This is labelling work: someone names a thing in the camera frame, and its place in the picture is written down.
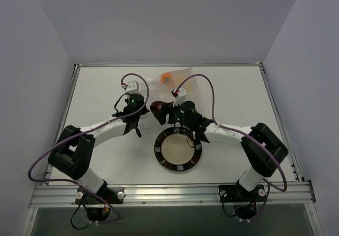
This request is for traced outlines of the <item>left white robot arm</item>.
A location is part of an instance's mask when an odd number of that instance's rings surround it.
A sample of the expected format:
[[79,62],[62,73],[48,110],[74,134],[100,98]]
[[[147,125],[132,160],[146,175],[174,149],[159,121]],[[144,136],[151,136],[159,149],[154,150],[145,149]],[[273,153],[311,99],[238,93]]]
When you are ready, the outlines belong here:
[[125,102],[123,111],[112,114],[106,121],[83,128],[66,126],[57,141],[57,147],[48,157],[51,166],[88,189],[87,196],[95,204],[106,200],[107,183],[90,168],[94,148],[132,130],[136,130],[137,136],[141,137],[138,123],[149,112],[141,94],[127,94]]

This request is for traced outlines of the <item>clear printed plastic bag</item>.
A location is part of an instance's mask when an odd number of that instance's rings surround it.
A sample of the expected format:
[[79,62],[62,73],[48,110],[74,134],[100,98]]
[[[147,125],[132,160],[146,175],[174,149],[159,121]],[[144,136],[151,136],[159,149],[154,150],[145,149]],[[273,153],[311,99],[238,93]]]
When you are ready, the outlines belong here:
[[[163,68],[163,67],[148,67],[151,73],[151,79],[147,80],[149,86],[149,99],[147,102],[147,107],[149,108],[151,103],[154,101],[163,101],[163,102],[173,102],[175,98],[172,96],[171,91],[176,89],[184,79],[194,74],[191,67],[184,69],[175,69],[175,68]],[[160,77],[163,73],[171,72],[174,80],[174,87],[167,87],[160,82]],[[202,111],[202,101],[200,98],[201,93],[198,90],[198,83],[196,78],[191,78],[196,81],[197,87],[193,94],[187,93],[186,100],[192,101],[195,103],[195,107],[198,112]],[[146,130],[162,130],[169,127],[169,124],[160,125],[159,122],[154,117],[153,113],[149,112],[142,117],[140,120],[142,127]]]

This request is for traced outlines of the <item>dark red fake apple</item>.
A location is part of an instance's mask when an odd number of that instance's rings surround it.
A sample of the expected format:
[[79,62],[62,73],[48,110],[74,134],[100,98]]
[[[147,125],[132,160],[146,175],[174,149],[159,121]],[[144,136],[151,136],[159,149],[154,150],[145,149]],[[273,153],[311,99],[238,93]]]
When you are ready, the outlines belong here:
[[162,110],[162,106],[165,104],[163,101],[154,101],[150,105],[150,111],[155,114]]

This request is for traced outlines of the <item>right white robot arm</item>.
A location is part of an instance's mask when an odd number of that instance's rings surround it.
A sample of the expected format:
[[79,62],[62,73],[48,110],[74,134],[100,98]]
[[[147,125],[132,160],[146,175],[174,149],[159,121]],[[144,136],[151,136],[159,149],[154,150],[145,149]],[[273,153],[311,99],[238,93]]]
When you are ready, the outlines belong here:
[[198,113],[192,101],[180,105],[155,101],[150,111],[161,125],[171,124],[192,139],[242,148],[251,166],[235,184],[239,199],[248,200],[263,181],[281,192],[287,190],[281,163],[287,157],[288,149],[266,124],[258,123],[252,127],[218,124]]

